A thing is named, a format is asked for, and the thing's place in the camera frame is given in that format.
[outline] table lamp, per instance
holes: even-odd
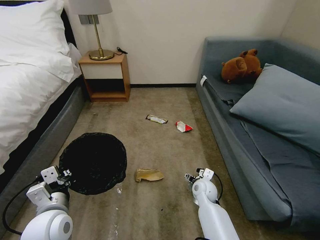
[[[92,15],[94,30],[96,31],[99,50],[89,52],[92,60],[107,60],[114,57],[113,51],[101,48],[97,24],[93,15],[107,14],[112,12],[109,0],[69,0],[70,10],[74,14]]]

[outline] baseboard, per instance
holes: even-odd
[[[196,87],[195,83],[131,84],[131,88]]]

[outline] floor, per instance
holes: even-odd
[[[160,125],[145,120],[148,114],[169,121]],[[179,132],[175,127],[178,120],[194,129]],[[95,196],[70,191],[72,240],[192,240],[203,236],[198,207],[183,178],[186,172],[195,173],[198,167],[208,167],[219,174],[224,186],[220,203],[241,240],[316,239],[277,231],[268,222],[246,219],[194,88],[132,89],[128,103],[87,102],[53,164],[58,164],[63,149],[85,132],[110,133],[123,142],[127,150],[127,177],[108,192]],[[137,183],[137,168],[159,169],[165,178]],[[22,231],[34,216],[35,207],[27,201],[11,226]],[[3,238],[14,239],[19,237],[10,233]]]

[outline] gray bed frame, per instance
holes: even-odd
[[[22,5],[27,1],[0,1],[0,5]],[[65,25],[65,35],[68,42],[75,45],[72,29],[65,11],[63,11],[61,18]],[[10,199],[28,183],[35,179],[35,176],[40,174],[40,171],[47,168],[57,155],[62,147],[73,126],[75,125],[79,114],[83,108],[85,98],[82,87],[76,85],[71,96],[65,103],[64,107],[53,120],[50,126],[41,135],[38,142],[35,144],[29,155],[18,168],[14,176],[6,185],[0,194],[0,213]],[[26,201],[25,192],[20,194],[16,200],[11,204],[7,211],[7,222],[11,223],[17,213],[20,211],[22,205]],[[0,238],[3,237],[6,229],[3,224],[0,225]]]

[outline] teddy bear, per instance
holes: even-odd
[[[242,52],[239,56],[242,57],[246,62],[247,72],[244,77],[247,78],[247,80],[257,80],[260,73],[262,72],[260,60],[256,57],[257,54],[257,49],[250,49],[249,51]]]
[[[223,62],[222,66],[221,76],[228,84],[243,78],[247,73],[247,65],[243,57]]]

